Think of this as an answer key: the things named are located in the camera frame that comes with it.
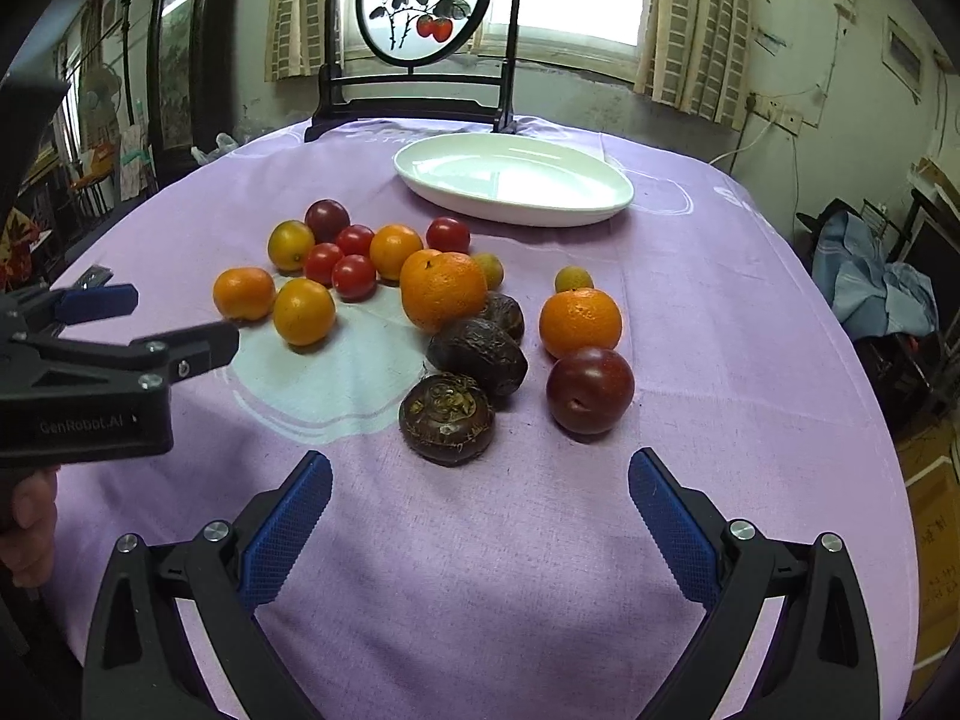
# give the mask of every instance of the electrical socket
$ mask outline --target electrical socket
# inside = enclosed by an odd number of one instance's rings
[[[777,127],[783,127],[792,135],[800,135],[803,113],[794,108],[788,108],[781,100],[757,95],[757,107],[754,108],[754,113],[758,117],[776,124]]]

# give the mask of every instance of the plate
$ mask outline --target plate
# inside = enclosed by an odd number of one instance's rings
[[[634,199],[634,186],[616,167],[576,148],[521,135],[435,135],[402,148],[394,166],[424,199],[506,224],[594,224]]]

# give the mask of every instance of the screw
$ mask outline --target screw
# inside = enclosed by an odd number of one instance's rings
[[[117,539],[117,552],[122,552],[126,555],[127,552],[133,552],[139,543],[139,538],[133,533],[127,533],[126,536],[120,536],[120,538]]]
[[[136,381],[137,384],[140,384],[140,388],[145,389],[146,391],[158,389],[163,386],[163,377],[157,376],[155,373],[144,373]]]
[[[733,522],[730,523],[730,532],[734,538],[740,541],[750,541],[751,538],[757,535],[757,528],[745,519],[734,519]]]
[[[203,528],[203,537],[207,541],[223,541],[230,532],[230,526],[222,519],[215,519],[208,526]]]
[[[824,533],[820,536],[820,543],[827,552],[839,552],[843,549],[843,539],[836,533]]]

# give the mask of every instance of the blue cloth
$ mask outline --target blue cloth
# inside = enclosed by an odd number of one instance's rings
[[[813,281],[852,341],[937,331],[930,279],[905,263],[885,263],[861,218],[843,211],[830,217],[813,256]]]

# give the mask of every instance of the tablecloth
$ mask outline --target tablecloth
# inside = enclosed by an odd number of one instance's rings
[[[150,199],[64,274],[93,263],[133,282],[131,317],[73,330],[131,338],[210,322],[231,266],[269,266],[274,226],[334,197],[376,229],[424,231],[440,209],[392,156],[452,122],[363,121],[304,143],[294,125]],[[867,378],[829,307],[747,191],[701,162],[521,119],[520,132],[622,167],[632,206],[571,229],[472,220],[527,317],[526,382],[488,452],[462,469],[416,457],[397,405],[425,338],[397,290],[338,306],[323,349],[298,354],[271,324],[245,328],[225,370],[177,385],[165,457],[61,472],[56,572],[46,595],[76,653],[115,538],[184,541],[275,488],[304,450],[328,455],[328,510],[280,597],[257,617],[328,720],[634,718],[703,615],[680,595],[631,503],[630,456],[652,446],[681,484],[771,538],[840,533],[871,615],[883,717],[899,715],[914,653],[917,562],[904,485]],[[546,408],[536,317],[564,265],[622,307],[618,350],[637,377],[611,434],[575,442]],[[717,716],[742,706],[776,620],[768,602]],[[239,714],[189,625],[223,709]]]

